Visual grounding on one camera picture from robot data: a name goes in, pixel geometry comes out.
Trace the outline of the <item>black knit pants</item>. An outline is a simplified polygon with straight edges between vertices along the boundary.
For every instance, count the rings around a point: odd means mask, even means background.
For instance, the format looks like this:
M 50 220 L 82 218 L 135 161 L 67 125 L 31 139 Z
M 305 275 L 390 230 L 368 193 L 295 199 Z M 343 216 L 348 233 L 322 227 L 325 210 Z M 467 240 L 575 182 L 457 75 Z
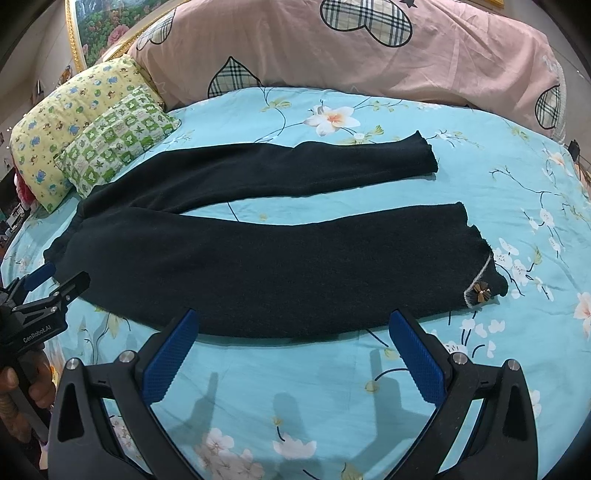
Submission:
M 153 329 L 190 307 L 204 334 L 310 338 L 372 329 L 508 292 L 461 203 L 294 226 L 197 217 L 237 200 L 308 197 L 438 170 L 414 134 L 398 142 L 230 144 L 160 153 L 95 187 L 44 252 L 57 281 L 87 272 L 87 302 Z

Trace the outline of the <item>green white checkered pillow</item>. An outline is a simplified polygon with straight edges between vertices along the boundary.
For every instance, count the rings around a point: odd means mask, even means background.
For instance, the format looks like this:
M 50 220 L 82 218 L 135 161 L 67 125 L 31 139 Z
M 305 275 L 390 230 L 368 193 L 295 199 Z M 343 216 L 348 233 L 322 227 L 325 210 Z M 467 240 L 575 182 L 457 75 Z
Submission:
M 87 197 L 179 128 L 145 87 L 137 87 L 95 119 L 56 158 L 76 192 Z

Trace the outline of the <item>light blue floral bedsheet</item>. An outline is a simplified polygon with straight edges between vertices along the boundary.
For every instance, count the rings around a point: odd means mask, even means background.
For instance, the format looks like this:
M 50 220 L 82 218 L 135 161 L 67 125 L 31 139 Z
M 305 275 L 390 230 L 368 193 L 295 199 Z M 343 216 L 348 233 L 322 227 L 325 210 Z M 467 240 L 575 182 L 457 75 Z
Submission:
M 90 197 L 36 213 L 1 264 L 90 287 L 55 368 L 199 334 L 155 414 L 208 479 L 382 479 L 426 425 L 391 314 L 451 353 L 517 360 L 548 474 L 590 412 L 590 197 L 561 143 L 502 117 L 249 88 Z

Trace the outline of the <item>yellow cartoon print pillow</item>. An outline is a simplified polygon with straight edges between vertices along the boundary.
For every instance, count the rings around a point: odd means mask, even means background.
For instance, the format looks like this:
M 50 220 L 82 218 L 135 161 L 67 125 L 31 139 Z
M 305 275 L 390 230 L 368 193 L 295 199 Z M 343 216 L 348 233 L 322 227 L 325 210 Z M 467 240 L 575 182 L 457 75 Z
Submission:
M 15 169 L 47 212 L 53 212 L 71 188 L 54 158 L 138 86 L 146 87 L 158 103 L 163 102 L 147 72 L 125 54 L 75 75 L 13 127 L 10 150 Z

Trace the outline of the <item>pink plaid-heart duvet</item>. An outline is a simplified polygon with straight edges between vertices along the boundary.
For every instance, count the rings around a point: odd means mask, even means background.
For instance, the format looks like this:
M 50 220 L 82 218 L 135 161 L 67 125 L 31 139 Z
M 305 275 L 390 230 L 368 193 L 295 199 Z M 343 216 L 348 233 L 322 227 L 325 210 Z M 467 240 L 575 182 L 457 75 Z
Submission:
M 565 137 L 564 72 L 546 36 L 461 1 L 189 1 L 130 54 L 170 109 L 294 86 L 472 106 Z

